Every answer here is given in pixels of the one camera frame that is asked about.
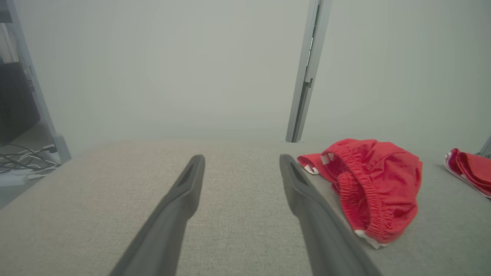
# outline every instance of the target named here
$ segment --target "red cloth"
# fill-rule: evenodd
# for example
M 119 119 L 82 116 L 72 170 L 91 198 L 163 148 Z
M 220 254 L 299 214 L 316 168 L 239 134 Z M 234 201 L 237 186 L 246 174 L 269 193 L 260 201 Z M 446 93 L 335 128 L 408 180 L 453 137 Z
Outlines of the red cloth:
M 445 155 L 445 166 L 453 175 L 491 198 L 491 160 L 454 148 Z
M 390 142 L 345 139 L 321 154 L 299 156 L 298 161 L 332 182 L 358 235 L 362 230 L 379 244 L 388 244 L 416 216 L 423 163 Z

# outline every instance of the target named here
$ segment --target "metal frame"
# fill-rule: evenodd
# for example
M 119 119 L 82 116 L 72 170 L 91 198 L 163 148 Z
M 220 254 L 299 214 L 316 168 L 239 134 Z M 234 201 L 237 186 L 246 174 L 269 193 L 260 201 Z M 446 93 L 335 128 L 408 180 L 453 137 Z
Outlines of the metal frame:
M 43 114 L 48 129 L 50 131 L 51 137 L 53 139 L 53 143 L 55 144 L 56 149 L 60 155 L 60 159 L 62 163 L 67 162 L 72 157 L 70 155 L 70 151 L 68 150 L 68 146 L 66 145 L 65 138 L 59 133 L 56 132 L 55 125 L 51 120 L 50 113 L 48 111 L 48 106 L 46 105 L 46 101 L 44 100 L 43 92 L 41 91 L 41 86 L 36 76 L 36 71 L 34 70 L 34 65 L 32 64 L 32 59 L 29 54 L 29 50 L 27 48 L 26 39 L 24 38 L 24 33 L 22 32 L 21 22 L 19 20 L 19 15 L 17 14 L 17 10 L 15 8 L 14 0 L 7 0 L 8 10 L 10 12 L 10 16 L 12 17 L 12 26 L 15 30 L 17 36 L 17 43 L 19 50 L 21 52 L 22 58 L 25 61 L 25 65 L 29 67 L 29 71 L 31 74 L 32 84 L 35 89 L 35 97 L 39 100 L 39 108 L 40 112 Z
M 301 139 L 308 106 L 310 104 L 310 97 L 312 96 L 312 88 L 314 87 L 317 69 L 321 60 L 322 47 L 331 14 L 331 6 L 332 0 L 310 0 L 297 82 L 295 83 L 295 93 L 286 133 L 287 142 L 298 142 Z
M 297 72 L 297 81 L 295 82 L 295 92 L 293 93 L 292 108 L 290 110 L 290 120 L 286 131 L 286 141 L 292 142 L 295 134 L 295 122 L 299 113 L 300 100 L 303 88 L 303 80 L 307 70 L 307 60 L 309 60 L 310 43 L 314 32 L 317 9 L 320 0 L 310 0 L 307 13 L 307 23 L 305 24 L 305 32 L 303 33 L 302 50 L 300 53 L 299 69 Z

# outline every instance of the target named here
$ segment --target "black cable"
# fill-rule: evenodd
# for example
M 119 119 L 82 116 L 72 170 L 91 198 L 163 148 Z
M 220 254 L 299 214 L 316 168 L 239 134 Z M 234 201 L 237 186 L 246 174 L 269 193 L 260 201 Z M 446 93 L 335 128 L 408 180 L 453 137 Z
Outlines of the black cable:
M 30 152 L 31 152 L 31 153 L 32 153 L 34 156 L 39 157 L 39 158 L 40 158 L 40 159 L 42 159 L 44 162 L 46 162 L 46 160 L 44 160 L 44 158 L 42 158 L 41 156 L 37 155 L 37 153 L 35 153 L 33 150 L 28 149 L 28 148 L 26 148 L 26 147 L 24 147 L 24 146 L 19 146 L 19 145 L 15 145 L 15 144 L 11 144 L 11 143 L 9 143 L 9 144 L 5 144 L 5 145 L 11 145 L 11 146 L 14 146 L 14 147 L 23 148 L 23 149 L 25 149 L 25 150 L 27 150 L 27 151 L 30 151 Z
M 5 144 L 5 145 L 11 145 L 11 146 L 19 147 L 19 148 L 22 148 L 22 149 L 25 149 L 25 150 L 29 151 L 33 156 L 39 158 L 41 161 L 44 161 L 47 166 L 46 167 L 42 167 L 42 168 L 29 167 L 28 165 L 30 165 L 32 163 L 32 161 L 34 160 L 34 158 L 31 158 L 29 160 L 29 162 L 27 162 L 26 164 L 22 164 L 19 161 L 16 161 L 16 160 L 13 160 L 13 159 L 10 159 L 9 158 L 9 157 L 16 156 L 16 155 L 24 155 L 25 153 L 0 154 L 1 157 L 5 158 L 7 160 L 7 162 L 1 163 L 0 164 L 0 167 L 7 168 L 8 169 L 8 170 L 0 171 L 0 174 L 4 174 L 4 173 L 7 173 L 7 172 L 10 172 L 13 169 L 18 169 L 19 166 L 20 167 L 23 167 L 23 168 L 32 169 L 34 171 L 43 170 L 43 169 L 47 169 L 47 168 L 50 168 L 51 167 L 51 163 L 49 163 L 48 161 L 46 161 L 46 159 L 44 159 L 44 158 L 42 158 L 41 156 L 38 155 L 38 153 L 43 152 L 43 151 L 48 151 L 48 150 L 50 150 L 50 148 L 45 148 L 45 149 L 41 149 L 41 150 L 39 150 L 37 152 L 34 152 L 31 149 L 28 149 L 28 148 L 26 148 L 24 146 L 20 146 L 20 145 L 16 145 L 16 144 L 9 143 L 9 144 Z M 9 166 L 6 166 L 7 164 L 12 164 L 14 166 L 13 167 L 9 167 Z
M 13 160 L 13 159 L 10 159 L 10 158 L 8 158 L 6 155 L 1 154 L 1 153 L 0 153 L 0 157 L 5 158 L 6 160 L 10 161 L 12 164 L 17 164 L 17 165 L 19 165 L 19 166 L 22 166 L 22 167 L 25 167 L 25 168 L 28 168 L 28 169 L 38 169 L 38 168 L 32 168 L 32 167 L 29 167 L 28 165 L 24 165 L 24 164 L 22 164 L 21 162 L 18 162 L 18 161 L 15 161 L 15 160 Z

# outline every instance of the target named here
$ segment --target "red garment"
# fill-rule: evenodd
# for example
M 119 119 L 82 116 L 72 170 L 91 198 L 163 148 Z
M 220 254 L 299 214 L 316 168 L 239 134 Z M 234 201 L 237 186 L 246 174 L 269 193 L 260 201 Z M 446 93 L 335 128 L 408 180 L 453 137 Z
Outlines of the red garment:
M 375 248 L 397 239 L 416 216 L 423 163 L 390 142 L 345 139 L 298 161 L 332 182 L 351 227 Z
M 491 198 L 491 160 L 454 148 L 445 155 L 445 166 L 483 196 Z

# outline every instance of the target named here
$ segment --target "white wall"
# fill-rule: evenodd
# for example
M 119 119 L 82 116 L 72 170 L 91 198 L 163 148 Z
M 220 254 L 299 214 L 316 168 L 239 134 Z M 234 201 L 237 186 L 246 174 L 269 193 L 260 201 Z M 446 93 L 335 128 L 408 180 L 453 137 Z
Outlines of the white wall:
M 491 1 L 333 1 L 301 140 L 477 152 L 490 119 Z
M 284 140 L 307 0 L 14 3 L 72 156 L 121 139 Z

